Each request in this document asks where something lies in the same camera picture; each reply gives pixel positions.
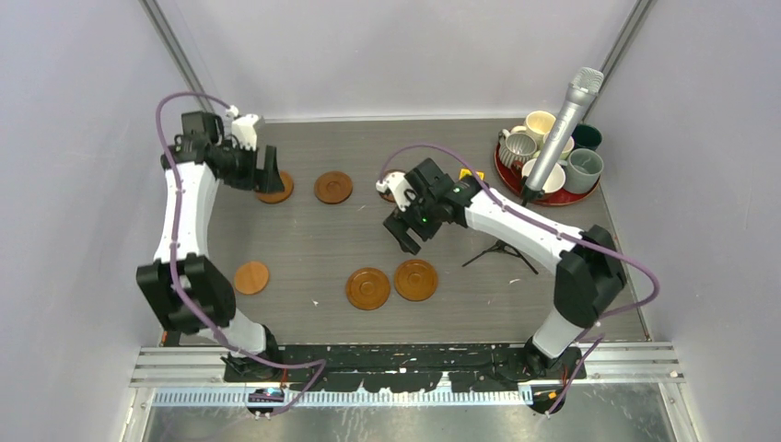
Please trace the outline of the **dark ringed wooden coaster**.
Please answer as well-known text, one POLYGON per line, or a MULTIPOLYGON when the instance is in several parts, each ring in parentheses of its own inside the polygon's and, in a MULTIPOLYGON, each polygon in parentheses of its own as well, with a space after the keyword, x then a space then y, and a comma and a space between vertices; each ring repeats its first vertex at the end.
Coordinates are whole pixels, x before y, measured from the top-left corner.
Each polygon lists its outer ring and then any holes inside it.
POLYGON ((408 260, 397 267, 393 281, 396 292, 402 298, 421 302, 436 293, 438 274, 430 262, 408 260))

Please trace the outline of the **yellow toy brick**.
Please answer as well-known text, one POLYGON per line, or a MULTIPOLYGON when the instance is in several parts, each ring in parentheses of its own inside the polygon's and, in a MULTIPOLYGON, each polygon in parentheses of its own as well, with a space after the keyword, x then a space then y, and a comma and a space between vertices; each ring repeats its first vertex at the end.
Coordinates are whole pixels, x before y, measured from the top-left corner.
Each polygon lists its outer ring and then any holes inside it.
MULTIPOLYGON (((477 177, 480 180, 484 179, 484 173, 482 171, 477 171, 476 175, 477 175, 477 177)), ((460 180, 462 180, 462 179, 464 179, 465 177, 468 177, 468 176, 472 176, 472 172, 469 169, 461 169, 460 170, 460 173, 459 173, 459 179, 460 180)))

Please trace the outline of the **light wooden coaster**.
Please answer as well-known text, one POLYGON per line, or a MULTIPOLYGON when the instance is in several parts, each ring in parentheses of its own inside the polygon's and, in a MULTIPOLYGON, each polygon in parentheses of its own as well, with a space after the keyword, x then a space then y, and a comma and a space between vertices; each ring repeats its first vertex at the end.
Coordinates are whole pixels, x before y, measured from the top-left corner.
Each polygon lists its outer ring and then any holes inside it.
POLYGON ((270 272, 264 263, 245 262, 234 274, 234 288, 242 295, 253 296, 262 292, 269 280, 270 272))

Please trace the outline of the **black microphone tripod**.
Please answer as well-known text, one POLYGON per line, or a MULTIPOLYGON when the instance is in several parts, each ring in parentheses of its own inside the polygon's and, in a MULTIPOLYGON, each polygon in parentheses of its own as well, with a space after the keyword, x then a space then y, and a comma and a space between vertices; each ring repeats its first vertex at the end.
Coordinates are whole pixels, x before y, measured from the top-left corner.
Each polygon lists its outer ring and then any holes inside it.
POLYGON ((475 255, 474 257, 472 257, 468 261, 466 261, 462 265, 462 267, 468 266, 469 264, 477 261, 478 259, 482 258, 484 255, 486 255, 488 253, 501 253, 501 254, 509 255, 511 257, 514 257, 514 258, 519 258, 526 264, 526 266, 535 275, 539 275, 540 274, 540 272, 537 270, 537 268, 530 262, 530 260, 523 253, 521 253, 517 248, 515 248, 514 246, 506 243, 505 241, 503 241, 501 239, 498 239, 492 246, 488 247, 485 250, 482 250, 477 255, 475 255))

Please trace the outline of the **red round tray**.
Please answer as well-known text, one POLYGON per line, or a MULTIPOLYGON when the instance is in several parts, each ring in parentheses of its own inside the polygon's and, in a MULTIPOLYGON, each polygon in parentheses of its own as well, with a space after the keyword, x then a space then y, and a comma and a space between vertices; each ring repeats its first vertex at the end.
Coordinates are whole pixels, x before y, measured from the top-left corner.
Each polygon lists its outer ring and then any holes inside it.
MULTIPOLYGON (((499 150, 500 150, 500 144, 496 143, 494 148, 495 170, 498 173, 498 176, 500 177, 500 180, 503 183, 503 185, 508 190, 510 190, 514 195, 520 196, 521 186, 520 186, 519 171, 517 169, 508 168, 501 163, 501 161, 499 160, 499 150)), ((582 200, 588 199, 590 195, 593 194, 599 187, 600 187, 600 181, 597 180, 596 183, 591 187, 591 189, 586 193, 575 194, 572 192, 568 192, 565 189, 560 189, 557 192, 546 194, 543 198, 541 198, 541 200, 535 201, 535 203, 537 205, 550 206, 550 207, 567 206, 571 204, 576 204, 582 200)))

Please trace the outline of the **grey ribbed cup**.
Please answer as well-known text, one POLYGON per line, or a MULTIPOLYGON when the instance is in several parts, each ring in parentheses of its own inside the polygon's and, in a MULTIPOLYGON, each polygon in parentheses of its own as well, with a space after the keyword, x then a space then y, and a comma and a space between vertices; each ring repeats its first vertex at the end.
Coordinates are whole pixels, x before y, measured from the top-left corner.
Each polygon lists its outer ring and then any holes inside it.
POLYGON ((515 163, 525 163, 536 151, 537 143, 527 133, 525 126, 515 132, 505 129, 499 134, 498 158, 507 168, 511 168, 515 163))

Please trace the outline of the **cream mug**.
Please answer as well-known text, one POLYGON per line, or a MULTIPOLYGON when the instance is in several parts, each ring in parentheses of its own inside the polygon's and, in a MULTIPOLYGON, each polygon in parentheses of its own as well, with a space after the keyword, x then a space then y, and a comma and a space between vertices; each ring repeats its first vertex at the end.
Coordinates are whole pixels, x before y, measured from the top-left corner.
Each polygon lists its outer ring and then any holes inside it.
POLYGON ((538 147, 542 147, 543 138, 553 129, 556 117, 545 110, 529 113, 521 125, 513 127, 511 134, 523 133, 531 137, 538 147))

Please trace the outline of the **silver microphone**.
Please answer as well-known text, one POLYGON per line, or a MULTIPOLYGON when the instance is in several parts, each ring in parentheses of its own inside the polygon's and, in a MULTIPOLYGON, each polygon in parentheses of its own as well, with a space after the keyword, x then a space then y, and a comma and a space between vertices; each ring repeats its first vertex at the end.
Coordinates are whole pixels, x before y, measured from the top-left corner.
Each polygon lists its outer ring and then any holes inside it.
POLYGON ((565 99, 552 130, 543 143, 530 174, 523 181, 521 204, 534 202, 545 194, 544 184, 558 164, 561 153, 577 125, 600 93, 605 75, 602 71, 581 67, 569 83, 565 99))

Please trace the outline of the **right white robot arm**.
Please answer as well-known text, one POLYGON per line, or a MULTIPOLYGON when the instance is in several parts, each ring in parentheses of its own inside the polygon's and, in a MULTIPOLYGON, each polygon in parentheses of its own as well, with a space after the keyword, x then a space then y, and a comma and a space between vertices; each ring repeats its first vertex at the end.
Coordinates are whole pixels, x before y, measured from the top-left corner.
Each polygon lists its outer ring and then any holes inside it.
POLYGON ((427 158, 408 172, 390 172, 375 184, 390 194, 395 209, 383 225, 404 252, 417 254, 421 241, 445 223, 495 237, 554 275, 554 307, 524 345, 526 368, 548 378, 562 354, 598 321, 624 290, 627 276, 616 258, 612 235, 561 225, 516 204, 479 178, 454 180, 427 158))

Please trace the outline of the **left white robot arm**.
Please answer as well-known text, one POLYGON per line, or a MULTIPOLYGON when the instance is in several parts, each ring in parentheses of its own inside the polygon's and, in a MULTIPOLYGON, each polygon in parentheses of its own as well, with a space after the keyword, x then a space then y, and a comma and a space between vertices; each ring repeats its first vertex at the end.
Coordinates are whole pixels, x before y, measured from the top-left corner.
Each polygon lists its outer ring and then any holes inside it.
POLYGON ((225 361, 259 380, 275 379, 283 358, 271 331, 237 307, 232 283, 209 258, 208 226, 220 185, 253 193, 285 188, 276 149, 258 147, 263 119, 236 107, 181 116, 181 133, 160 162, 167 185, 163 231, 150 263, 135 280, 162 328, 226 345, 225 361))

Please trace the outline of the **white bowl cup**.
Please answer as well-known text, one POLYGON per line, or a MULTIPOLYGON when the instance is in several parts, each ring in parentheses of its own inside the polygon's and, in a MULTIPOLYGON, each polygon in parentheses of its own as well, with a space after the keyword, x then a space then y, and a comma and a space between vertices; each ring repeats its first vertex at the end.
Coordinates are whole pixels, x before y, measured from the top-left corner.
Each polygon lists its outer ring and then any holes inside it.
MULTIPOLYGON (((523 165, 521 169, 522 178, 527 178, 530 176, 536 162, 537 159, 532 158, 523 165)), ((565 179, 565 170, 560 164, 556 163, 551 170, 548 179, 542 186, 543 195, 548 196, 560 191, 565 185, 565 179)))

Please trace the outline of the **pale green cup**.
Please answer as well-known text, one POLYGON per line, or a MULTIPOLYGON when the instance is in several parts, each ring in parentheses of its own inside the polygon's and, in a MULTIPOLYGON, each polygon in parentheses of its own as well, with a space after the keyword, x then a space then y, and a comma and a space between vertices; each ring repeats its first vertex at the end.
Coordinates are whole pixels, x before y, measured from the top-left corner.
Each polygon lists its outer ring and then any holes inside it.
MULTIPOLYGON (((547 142, 547 139, 548 139, 548 134, 546 134, 546 135, 543 137, 543 139, 542 139, 542 145, 541 145, 541 147, 544 147, 544 145, 545 145, 545 144, 546 144, 546 142, 547 142)), ((573 138, 572 136, 570 136, 570 137, 567 139, 567 141, 566 141, 566 144, 565 144, 565 147, 564 147, 564 149, 562 150, 562 152, 561 152, 561 155, 560 155, 560 157, 559 157, 559 158, 560 158, 561 160, 566 160, 566 159, 569 157, 569 155, 571 154, 571 152, 574 150, 574 148, 575 148, 575 140, 574 140, 574 138, 573 138)))

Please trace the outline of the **dark green cup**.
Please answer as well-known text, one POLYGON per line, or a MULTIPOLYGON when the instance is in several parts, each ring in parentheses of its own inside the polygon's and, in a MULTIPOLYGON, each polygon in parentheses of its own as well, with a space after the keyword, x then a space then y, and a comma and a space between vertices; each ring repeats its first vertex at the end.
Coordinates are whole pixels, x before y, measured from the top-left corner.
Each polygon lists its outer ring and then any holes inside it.
POLYGON ((585 123, 577 125, 572 133, 572 138, 575 143, 575 150, 588 149, 595 151, 603 141, 601 131, 594 126, 585 123))

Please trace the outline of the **grey green mug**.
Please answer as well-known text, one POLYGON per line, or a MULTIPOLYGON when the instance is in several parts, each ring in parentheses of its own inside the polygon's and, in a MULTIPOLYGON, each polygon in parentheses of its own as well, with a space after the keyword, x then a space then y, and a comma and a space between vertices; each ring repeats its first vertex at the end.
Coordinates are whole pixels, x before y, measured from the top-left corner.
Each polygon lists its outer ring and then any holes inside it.
POLYGON ((573 194, 588 193, 597 183, 604 163, 595 151, 579 148, 568 157, 565 165, 564 189, 573 194))

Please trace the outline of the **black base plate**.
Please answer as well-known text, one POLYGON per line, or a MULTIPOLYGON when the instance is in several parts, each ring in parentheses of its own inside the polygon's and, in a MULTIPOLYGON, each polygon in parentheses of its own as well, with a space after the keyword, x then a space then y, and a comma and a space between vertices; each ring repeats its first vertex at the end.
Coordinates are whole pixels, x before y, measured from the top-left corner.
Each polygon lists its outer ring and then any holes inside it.
POLYGON ((553 363, 530 359, 526 348, 508 343, 286 345, 281 370, 249 358, 222 356, 226 382, 280 382, 293 391, 311 382, 314 391, 378 393, 433 390, 448 380, 454 392, 516 390, 541 380, 555 385, 574 377, 582 352, 570 347, 553 363))

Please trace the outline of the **aluminium frame rail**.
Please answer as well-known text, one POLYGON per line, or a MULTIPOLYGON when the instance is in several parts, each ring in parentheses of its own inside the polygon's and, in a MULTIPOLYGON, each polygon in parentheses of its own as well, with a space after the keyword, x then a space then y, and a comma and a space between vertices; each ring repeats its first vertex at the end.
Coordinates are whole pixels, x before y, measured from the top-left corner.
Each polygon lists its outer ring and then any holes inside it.
POLYGON ((264 379, 230 368, 219 347, 150 347, 136 360, 131 386, 160 406, 527 405, 541 411, 579 385, 684 382, 669 343, 583 343, 539 373, 522 366, 523 355, 517 343, 289 345, 284 369, 264 379))

